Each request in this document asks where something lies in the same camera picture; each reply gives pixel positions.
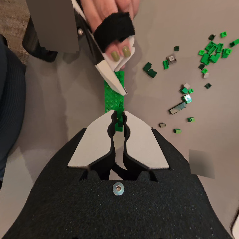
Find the long green studded plate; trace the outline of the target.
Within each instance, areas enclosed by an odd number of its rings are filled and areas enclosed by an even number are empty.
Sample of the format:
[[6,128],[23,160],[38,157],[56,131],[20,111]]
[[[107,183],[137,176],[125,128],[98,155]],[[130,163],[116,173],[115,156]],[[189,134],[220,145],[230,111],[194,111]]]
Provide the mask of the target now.
[[[110,86],[104,81],[104,109],[105,113],[110,110],[113,110],[114,106],[119,106],[124,108],[124,96],[119,93],[113,91]],[[122,132],[123,131],[123,123],[118,122],[115,124],[115,131]]]

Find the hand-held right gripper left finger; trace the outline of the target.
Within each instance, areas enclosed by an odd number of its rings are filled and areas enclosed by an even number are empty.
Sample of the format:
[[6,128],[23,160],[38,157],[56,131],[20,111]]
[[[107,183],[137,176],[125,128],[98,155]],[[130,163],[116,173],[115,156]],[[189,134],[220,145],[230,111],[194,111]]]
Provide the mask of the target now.
[[68,167],[96,171],[98,175],[109,173],[115,163],[115,124],[117,111],[110,110],[93,121],[73,153]]

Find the grey desk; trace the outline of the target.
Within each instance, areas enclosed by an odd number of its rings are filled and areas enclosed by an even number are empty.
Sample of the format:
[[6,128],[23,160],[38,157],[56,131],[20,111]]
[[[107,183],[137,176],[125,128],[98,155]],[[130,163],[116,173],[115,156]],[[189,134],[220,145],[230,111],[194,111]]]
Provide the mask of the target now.
[[[239,206],[239,46],[228,58],[210,63],[205,79],[198,52],[211,34],[226,48],[239,38],[239,1],[142,0],[134,25],[136,51],[125,68],[124,107],[157,129],[187,160],[189,149],[208,154],[215,179],[199,179],[231,234]],[[0,238],[20,214],[48,161],[104,113],[103,79],[91,63],[86,39],[80,44],[79,53],[60,53],[53,63],[28,58],[25,118],[0,192]],[[170,54],[177,62],[164,70]],[[154,78],[143,71],[147,62],[157,72]],[[183,102],[185,83],[194,91],[192,102],[171,115],[169,110]],[[188,122],[189,117],[195,122]]]

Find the small dark green tile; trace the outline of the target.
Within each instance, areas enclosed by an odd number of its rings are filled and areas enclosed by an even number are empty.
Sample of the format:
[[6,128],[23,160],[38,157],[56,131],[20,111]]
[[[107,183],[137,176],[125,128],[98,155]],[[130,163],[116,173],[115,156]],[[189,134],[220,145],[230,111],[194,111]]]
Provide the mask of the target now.
[[117,111],[117,119],[118,122],[123,122],[123,112],[124,112],[124,108],[119,107],[119,106],[114,106],[113,110]]

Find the scattered green toy bricks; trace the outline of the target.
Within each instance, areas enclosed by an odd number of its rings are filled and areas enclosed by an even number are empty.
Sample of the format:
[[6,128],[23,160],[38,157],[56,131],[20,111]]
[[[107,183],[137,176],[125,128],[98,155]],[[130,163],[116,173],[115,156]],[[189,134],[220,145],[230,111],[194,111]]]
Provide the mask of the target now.
[[[226,31],[220,33],[221,38],[224,38],[226,36],[227,36]],[[213,63],[213,64],[217,63],[217,61],[220,57],[223,59],[228,58],[228,56],[232,53],[231,48],[239,44],[239,39],[236,39],[229,44],[228,48],[223,48],[224,44],[223,43],[218,43],[218,44],[215,43],[213,41],[214,38],[215,38],[215,35],[211,34],[208,38],[210,40],[208,45],[205,47],[204,50],[200,50],[198,52],[198,55],[202,57],[200,60],[200,65],[198,67],[201,70],[202,76],[204,73],[208,73],[208,69],[205,68],[205,66],[208,66],[210,63]],[[156,76],[157,72],[154,71],[151,68],[151,66],[152,66],[152,64],[150,62],[147,62],[145,64],[145,66],[143,67],[143,71],[145,73],[147,73],[147,75],[150,76],[151,78],[154,78]],[[164,70],[169,68],[169,64],[168,64],[167,60],[163,61],[163,68],[164,68]],[[183,94],[183,96],[182,96],[183,102],[186,102],[187,104],[192,102],[192,98],[190,96],[190,94],[194,92],[192,88],[187,89],[187,88],[184,88],[182,85],[180,92],[181,92],[181,94]],[[195,118],[189,117],[189,118],[187,118],[187,121],[190,123],[195,122]],[[176,134],[180,134],[182,132],[182,130],[174,129],[173,132]]]

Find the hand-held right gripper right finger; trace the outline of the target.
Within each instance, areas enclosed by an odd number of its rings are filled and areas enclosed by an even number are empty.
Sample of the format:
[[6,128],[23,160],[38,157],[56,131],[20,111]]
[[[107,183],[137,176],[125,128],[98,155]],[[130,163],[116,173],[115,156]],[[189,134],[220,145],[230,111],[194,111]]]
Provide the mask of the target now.
[[169,164],[154,135],[156,130],[128,111],[122,114],[124,125],[123,163],[130,171],[168,169]]

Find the person's dark ribbed clothing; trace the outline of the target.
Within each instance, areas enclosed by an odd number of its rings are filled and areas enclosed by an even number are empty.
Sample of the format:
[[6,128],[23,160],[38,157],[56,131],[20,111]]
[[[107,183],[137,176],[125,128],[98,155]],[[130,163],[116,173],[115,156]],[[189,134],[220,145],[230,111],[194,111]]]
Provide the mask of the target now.
[[0,35],[0,188],[10,150],[22,128],[26,101],[26,66]]

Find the white flat object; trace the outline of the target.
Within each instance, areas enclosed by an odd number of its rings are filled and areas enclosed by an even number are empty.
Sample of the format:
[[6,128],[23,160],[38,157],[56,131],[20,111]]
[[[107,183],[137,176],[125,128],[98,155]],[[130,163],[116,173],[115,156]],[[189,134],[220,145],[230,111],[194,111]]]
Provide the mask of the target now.
[[232,225],[231,233],[235,239],[239,239],[239,214],[236,216]]

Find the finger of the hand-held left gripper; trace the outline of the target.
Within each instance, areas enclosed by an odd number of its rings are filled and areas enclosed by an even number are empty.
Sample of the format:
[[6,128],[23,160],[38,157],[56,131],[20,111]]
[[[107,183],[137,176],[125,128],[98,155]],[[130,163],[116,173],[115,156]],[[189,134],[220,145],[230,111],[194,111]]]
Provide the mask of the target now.
[[121,85],[115,72],[110,68],[106,60],[102,60],[97,65],[95,65],[95,67],[113,91],[119,93],[122,96],[125,96],[127,94],[127,91]]

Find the person's left hand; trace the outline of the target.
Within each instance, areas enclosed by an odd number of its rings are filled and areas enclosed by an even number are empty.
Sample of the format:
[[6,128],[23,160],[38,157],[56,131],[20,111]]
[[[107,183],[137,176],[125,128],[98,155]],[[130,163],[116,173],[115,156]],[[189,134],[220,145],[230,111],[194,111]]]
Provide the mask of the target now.
[[[140,6],[140,0],[81,0],[80,2],[92,33],[112,13],[128,12],[133,20]],[[121,43],[113,41],[107,46],[105,53],[115,62],[118,62],[120,57],[128,58],[131,55],[129,39]]]

